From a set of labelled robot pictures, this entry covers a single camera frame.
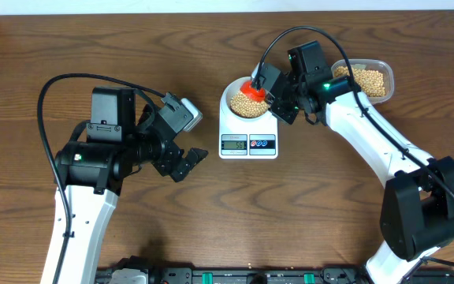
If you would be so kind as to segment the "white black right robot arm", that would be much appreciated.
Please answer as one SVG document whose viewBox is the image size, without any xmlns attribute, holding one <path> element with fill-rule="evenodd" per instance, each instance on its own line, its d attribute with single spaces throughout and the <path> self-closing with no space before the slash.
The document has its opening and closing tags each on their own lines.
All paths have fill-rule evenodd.
<svg viewBox="0 0 454 284">
<path fill-rule="evenodd" d="M 288 51 L 288 73 L 260 63 L 253 85 L 270 112 L 292 124 L 303 111 L 346 139 L 384 188 L 383 242 L 367 261 L 372 283 L 402 283 L 454 241 L 454 159 L 435 159 L 406 139 L 371 105 L 355 76 L 337 76 L 318 42 Z"/>
</svg>

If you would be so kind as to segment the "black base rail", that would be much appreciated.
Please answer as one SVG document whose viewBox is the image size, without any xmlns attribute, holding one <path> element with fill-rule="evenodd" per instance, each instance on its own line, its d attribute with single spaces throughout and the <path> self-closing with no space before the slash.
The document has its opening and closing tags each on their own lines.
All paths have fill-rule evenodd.
<svg viewBox="0 0 454 284">
<path fill-rule="evenodd" d="M 195 267 L 192 263 L 151 261 L 138 256 L 99 268 L 94 283 L 147 284 L 362 284 L 367 273 L 355 266 L 315 268 Z"/>
</svg>

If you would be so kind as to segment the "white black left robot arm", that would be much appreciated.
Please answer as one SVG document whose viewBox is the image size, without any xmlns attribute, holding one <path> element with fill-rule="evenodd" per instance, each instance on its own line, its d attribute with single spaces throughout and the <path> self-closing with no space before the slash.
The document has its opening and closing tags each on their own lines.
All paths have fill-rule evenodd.
<svg viewBox="0 0 454 284">
<path fill-rule="evenodd" d="M 43 283 L 94 282 L 123 180 L 143 164 L 180 182 L 207 157 L 206 150 L 184 151 L 174 141 L 203 117 L 188 99 L 167 93 L 161 107 L 149 99 L 137 118 L 136 97 L 145 96 L 136 88 L 95 88 L 90 119 L 56 154 L 55 220 Z"/>
</svg>

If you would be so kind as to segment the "grey round bowl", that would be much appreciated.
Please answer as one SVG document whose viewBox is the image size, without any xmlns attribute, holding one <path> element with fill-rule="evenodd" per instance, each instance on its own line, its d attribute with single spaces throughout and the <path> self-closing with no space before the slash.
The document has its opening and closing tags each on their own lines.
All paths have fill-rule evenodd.
<svg viewBox="0 0 454 284">
<path fill-rule="evenodd" d="M 248 81 L 251 79 L 249 77 L 241 77 L 235 81 L 233 81 L 224 91 L 222 98 L 221 98 L 221 111 L 224 114 L 232 114 L 234 116 L 237 116 L 238 118 L 243 118 L 241 116 L 238 116 L 237 114 L 233 113 L 230 109 L 230 101 L 232 97 L 240 91 L 240 87 L 242 83 L 245 81 Z"/>
</svg>

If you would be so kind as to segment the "soybeans in bowl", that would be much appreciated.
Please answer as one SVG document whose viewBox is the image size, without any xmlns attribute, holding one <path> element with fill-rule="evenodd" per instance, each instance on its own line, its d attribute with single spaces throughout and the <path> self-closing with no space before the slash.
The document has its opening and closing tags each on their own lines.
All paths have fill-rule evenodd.
<svg viewBox="0 0 454 284">
<path fill-rule="evenodd" d="M 243 118 L 257 118 L 267 112 L 269 105 L 264 101 L 254 101 L 243 92 L 237 92 L 230 101 L 230 109 Z"/>
</svg>

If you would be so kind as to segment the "white digital kitchen scale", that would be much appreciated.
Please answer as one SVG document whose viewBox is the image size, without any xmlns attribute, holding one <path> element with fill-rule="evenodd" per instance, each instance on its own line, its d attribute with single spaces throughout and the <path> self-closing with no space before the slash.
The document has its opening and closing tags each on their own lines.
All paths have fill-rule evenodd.
<svg viewBox="0 0 454 284">
<path fill-rule="evenodd" d="M 221 111 L 220 99 L 218 154 L 222 159 L 275 159 L 278 146 L 277 119 L 269 111 L 255 119 L 238 118 Z"/>
</svg>

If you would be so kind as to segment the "red measuring scoop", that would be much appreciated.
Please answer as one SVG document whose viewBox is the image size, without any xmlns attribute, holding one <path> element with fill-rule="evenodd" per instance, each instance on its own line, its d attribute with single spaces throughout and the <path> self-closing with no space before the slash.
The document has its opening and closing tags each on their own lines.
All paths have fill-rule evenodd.
<svg viewBox="0 0 454 284">
<path fill-rule="evenodd" d="M 251 81 L 245 81 L 240 87 L 240 92 L 247 96 L 250 100 L 257 103 L 263 102 L 266 98 L 266 92 L 263 88 L 257 89 L 251 86 Z"/>
</svg>

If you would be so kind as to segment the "soybeans pile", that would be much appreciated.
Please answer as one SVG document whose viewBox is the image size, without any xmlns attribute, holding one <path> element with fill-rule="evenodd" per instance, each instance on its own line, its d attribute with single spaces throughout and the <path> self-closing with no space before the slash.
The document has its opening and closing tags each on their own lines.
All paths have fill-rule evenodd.
<svg viewBox="0 0 454 284">
<path fill-rule="evenodd" d="M 384 75 L 377 70 L 352 68 L 355 82 L 369 97 L 382 97 L 386 95 Z"/>
</svg>

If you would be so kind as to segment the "clear plastic soybean container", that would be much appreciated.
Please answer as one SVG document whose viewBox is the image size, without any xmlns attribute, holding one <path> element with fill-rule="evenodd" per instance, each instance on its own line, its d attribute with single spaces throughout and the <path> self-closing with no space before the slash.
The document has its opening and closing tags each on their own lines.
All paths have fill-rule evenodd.
<svg viewBox="0 0 454 284">
<path fill-rule="evenodd" d="M 395 92 L 395 78 L 387 63 L 374 59 L 350 59 L 349 62 L 355 82 L 372 105 L 391 99 Z"/>
</svg>

